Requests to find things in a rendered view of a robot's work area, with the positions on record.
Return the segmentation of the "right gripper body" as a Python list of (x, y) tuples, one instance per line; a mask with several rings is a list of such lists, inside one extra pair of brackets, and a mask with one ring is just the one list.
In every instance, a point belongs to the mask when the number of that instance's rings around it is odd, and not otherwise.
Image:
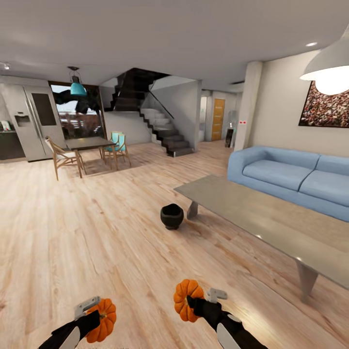
[(211, 324), (210, 315), (215, 309), (221, 310), (222, 305), (219, 302), (211, 303), (206, 301), (206, 299), (195, 298), (193, 313), (196, 316), (204, 317), (209, 324)]

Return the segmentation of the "cauldron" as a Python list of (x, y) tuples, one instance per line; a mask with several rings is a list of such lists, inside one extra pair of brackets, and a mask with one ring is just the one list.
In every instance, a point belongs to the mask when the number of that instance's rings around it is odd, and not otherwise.
[(170, 204), (161, 208), (160, 218), (166, 229), (178, 229), (184, 219), (184, 211), (177, 204)]

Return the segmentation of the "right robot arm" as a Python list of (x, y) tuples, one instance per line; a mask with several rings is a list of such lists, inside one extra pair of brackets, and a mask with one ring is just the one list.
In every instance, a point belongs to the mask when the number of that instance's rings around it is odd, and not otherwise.
[(227, 292), (210, 287), (206, 291), (207, 299), (187, 296), (190, 308), (196, 316), (204, 317), (217, 332), (218, 341), (223, 349), (267, 349), (249, 331), (245, 330), (242, 322), (232, 313), (222, 310), (217, 298), (226, 300)]

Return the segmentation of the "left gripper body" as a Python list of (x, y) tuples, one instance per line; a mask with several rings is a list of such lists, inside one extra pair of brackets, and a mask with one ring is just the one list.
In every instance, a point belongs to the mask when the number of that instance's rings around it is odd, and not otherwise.
[(84, 327), (84, 333), (81, 337), (82, 339), (85, 337), (88, 332), (91, 330), (97, 328), (100, 325), (100, 319), (99, 319), (99, 313), (98, 310), (94, 311), (93, 313), (80, 317), (76, 320), (76, 322), (82, 322)]

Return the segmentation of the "pumpkin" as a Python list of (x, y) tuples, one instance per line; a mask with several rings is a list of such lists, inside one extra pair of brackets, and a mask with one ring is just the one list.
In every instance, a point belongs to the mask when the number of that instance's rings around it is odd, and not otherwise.
[(88, 343), (102, 342), (109, 336), (114, 330), (114, 324), (116, 322), (116, 306), (112, 304), (111, 299), (101, 298), (101, 302), (94, 307), (86, 311), (86, 315), (98, 310), (100, 325), (88, 332), (85, 335)]
[(195, 280), (184, 279), (181, 283), (176, 285), (176, 292), (174, 293), (174, 309), (180, 315), (183, 321), (195, 322), (199, 316), (196, 316), (193, 308), (190, 308), (187, 296), (191, 298), (205, 299), (203, 289), (198, 286)]

